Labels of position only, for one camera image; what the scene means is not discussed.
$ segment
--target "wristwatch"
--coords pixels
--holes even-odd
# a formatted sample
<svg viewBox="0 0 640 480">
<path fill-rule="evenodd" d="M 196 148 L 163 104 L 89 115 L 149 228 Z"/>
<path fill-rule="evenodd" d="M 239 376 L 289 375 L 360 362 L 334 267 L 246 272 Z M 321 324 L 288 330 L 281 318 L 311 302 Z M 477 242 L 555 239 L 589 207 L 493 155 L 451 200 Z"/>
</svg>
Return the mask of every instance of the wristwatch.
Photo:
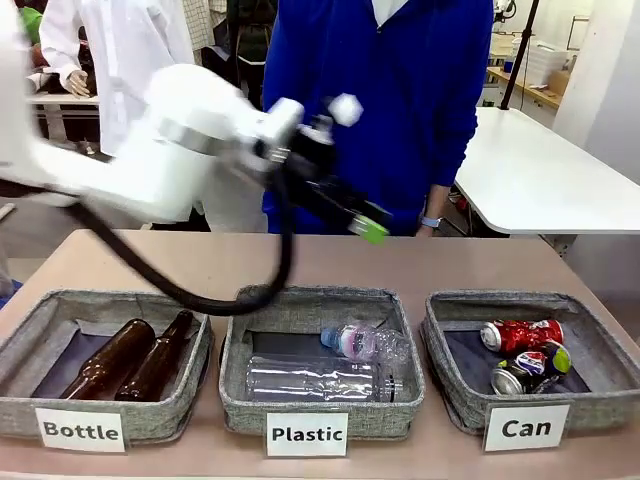
<svg viewBox="0 0 640 480">
<path fill-rule="evenodd" d="M 442 218 L 422 217 L 422 225 L 424 225 L 425 227 L 431 227 L 434 230 L 440 226 L 441 221 L 442 221 Z"/>
</svg>

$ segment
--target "white table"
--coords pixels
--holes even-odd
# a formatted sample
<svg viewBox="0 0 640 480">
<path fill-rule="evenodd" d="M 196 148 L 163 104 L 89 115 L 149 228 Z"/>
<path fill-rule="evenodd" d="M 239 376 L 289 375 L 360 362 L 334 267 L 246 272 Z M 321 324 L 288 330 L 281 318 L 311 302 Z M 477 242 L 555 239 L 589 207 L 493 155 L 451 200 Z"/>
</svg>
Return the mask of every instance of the white table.
<svg viewBox="0 0 640 480">
<path fill-rule="evenodd" d="M 517 110 L 478 109 L 456 183 L 510 235 L 640 234 L 640 186 Z"/>
<path fill-rule="evenodd" d="M 97 107 L 100 105 L 98 97 L 76 98 L 70 93 L 36 93 L 27 97 L 32 105 L 82 105 Z"/>
<path fill-rule="evenodd" d="M 36 93 L 27 97 L 31 105 L 42 105 L 41 110 L 36 110 L 37 118 L 44 118 L 49 126 L 49 139 L 64 143 L 67 134 L 62 122 L 63 119 L 90 120 L 99 118 L 98 109 L 75 110 L 65 107 L 98 107 L 98 97 L 76 98 L 70 93 Z"/>
</svg>

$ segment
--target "blue hoodie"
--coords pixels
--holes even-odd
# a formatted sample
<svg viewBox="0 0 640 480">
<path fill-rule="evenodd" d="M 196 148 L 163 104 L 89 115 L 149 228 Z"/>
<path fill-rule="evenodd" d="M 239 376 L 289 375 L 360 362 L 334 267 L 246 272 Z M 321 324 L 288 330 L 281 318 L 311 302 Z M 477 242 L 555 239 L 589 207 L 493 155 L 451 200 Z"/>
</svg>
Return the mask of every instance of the blue hoodie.
<svg viewBox="0 0 640 480">
<path fill-rule="evenodd" d="M 415 234 L 431 185 L 453 184 L 475 132 L 492 25 L 492 0 L 409 0 L 380 28 L 372 0 L 280 0 L 265 110 L 292 98 L 308 122 L 327 97 L 354 94 L 364 111 L 334 127 L 334 173 L 393 214 L 392 235 Z M 263 210 L 278 232 L 269 193 Z M 346 233 L 300 208 L 296 232 Z"/>
</svg>

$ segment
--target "hand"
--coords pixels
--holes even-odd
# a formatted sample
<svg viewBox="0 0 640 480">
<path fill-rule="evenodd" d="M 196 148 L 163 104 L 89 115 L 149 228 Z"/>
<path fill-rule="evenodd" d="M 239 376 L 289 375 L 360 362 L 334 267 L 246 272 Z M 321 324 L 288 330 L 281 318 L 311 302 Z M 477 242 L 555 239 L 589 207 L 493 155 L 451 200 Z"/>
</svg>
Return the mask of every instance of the hand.
<svg viewBox="0 0 640 480">
<path fill-rule="evenodd" d="M 416 233 L 416 237 L 418 238 L 430 238 L 433 237 L 433 228 L 431 227 L 426 227 L 426 226 L 422 226 L 420 227 L 420 230 L 418 230 L 418 233 Z"/>
<path fill-rule="evenodd" d="M 90 97 L 91 93 L 87 88 L 87 77 L 89 74 L 82 70 L 75 70 L 67 77 L 63 87 L 76 98 Z"/>
</svg>

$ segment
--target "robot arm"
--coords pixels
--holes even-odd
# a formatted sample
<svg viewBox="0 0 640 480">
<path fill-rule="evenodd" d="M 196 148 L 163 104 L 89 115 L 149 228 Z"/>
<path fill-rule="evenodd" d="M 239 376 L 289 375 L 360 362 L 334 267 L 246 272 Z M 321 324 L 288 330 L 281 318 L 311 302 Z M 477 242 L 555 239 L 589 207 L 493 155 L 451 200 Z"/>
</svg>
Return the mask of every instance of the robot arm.
<svg viewBox="0 0 640 480">
<path fill-rule="evenodd" d="M 154 75 L 143 118 L 115 158 L 101 163 L 36 138 L 24 95 L 25 59 L 15 7 L 0 0 L 0 195 L 35 195 L 65 208 L 138 274 L 187 308 L 229 316 L 268 305 L 291 270 L 293 204 L 371 241 L 386 234 L 388 214 L 330 175 L 335 159 L 330 120 L 319 118 L 316 128 L 299 125 L 303 107 L 293 100 L 258 112 L 212 72 L 174 65 Z M 346 103 L 333 105 L 333 117 L 348 125 L 354 115 L 344 113 Z M 279 268 L 258 296 L 243 302 L 207 299 L 175 285 L 83 203 L 98 200 L 143 221 L 171 223 L 184 218 L 220 169 L 272 189 L 281 204 Z"/>
</svg>

